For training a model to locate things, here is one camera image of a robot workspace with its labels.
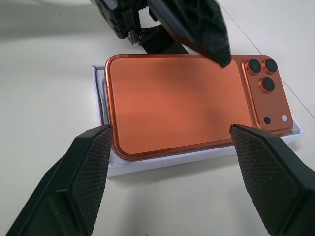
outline phone box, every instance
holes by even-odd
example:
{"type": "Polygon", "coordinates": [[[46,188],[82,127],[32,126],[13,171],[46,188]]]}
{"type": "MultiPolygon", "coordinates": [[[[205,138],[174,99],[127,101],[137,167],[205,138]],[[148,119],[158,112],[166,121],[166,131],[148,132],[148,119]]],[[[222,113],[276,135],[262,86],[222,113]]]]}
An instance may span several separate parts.
{"type": "MultiPolygon", "coordinates": [[[[107,109],[106,80],[104,78],[104,66],[93,66],[93,80],[95,84],[95,98],[98,113],[99,125],[109,124],[109,114],[107,109]]],[[[293,118],[294,124],[291,132],[282,136],[288,144],[302,136],[303,130],[293,118]]],[[[108,177],[118,176],[138,171],[145,171],[166,166],[179,165],[194,161],[202,161],[216,157],[235,154],[234,146],[225,146],[203,151],[160,157],[149,160],[127,161],[118,157],[112,150],[109,158],[108,177]]]]}

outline orange smartphone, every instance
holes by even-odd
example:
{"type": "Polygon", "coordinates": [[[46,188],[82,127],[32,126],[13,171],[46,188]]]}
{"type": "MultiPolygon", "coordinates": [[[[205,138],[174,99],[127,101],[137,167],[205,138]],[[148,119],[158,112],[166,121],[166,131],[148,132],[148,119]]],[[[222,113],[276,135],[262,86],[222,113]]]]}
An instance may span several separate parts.
{"type": "Polygon", "coordinates": [[[234,55],[222,69],[200,55],[117,55],[105,77],[113,148],[123,159],[230,145],[231,124],[278,135],[293,127],[268,56],[234,55]]]}

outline robotic arm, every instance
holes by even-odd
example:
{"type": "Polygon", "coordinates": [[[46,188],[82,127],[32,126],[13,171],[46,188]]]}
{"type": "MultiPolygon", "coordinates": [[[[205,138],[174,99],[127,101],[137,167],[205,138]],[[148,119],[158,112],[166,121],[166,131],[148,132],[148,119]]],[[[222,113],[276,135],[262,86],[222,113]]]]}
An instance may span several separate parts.
{"type": "Polygon", "coordinates": [[[95,0],[118,38],[138,43],[149,54],[187,54],[184,44],[221,67],[231,62],[226,25],[214,0],[95,0]],[[142,28],[139,10],[149,8],[162,25],[142,28]]]}

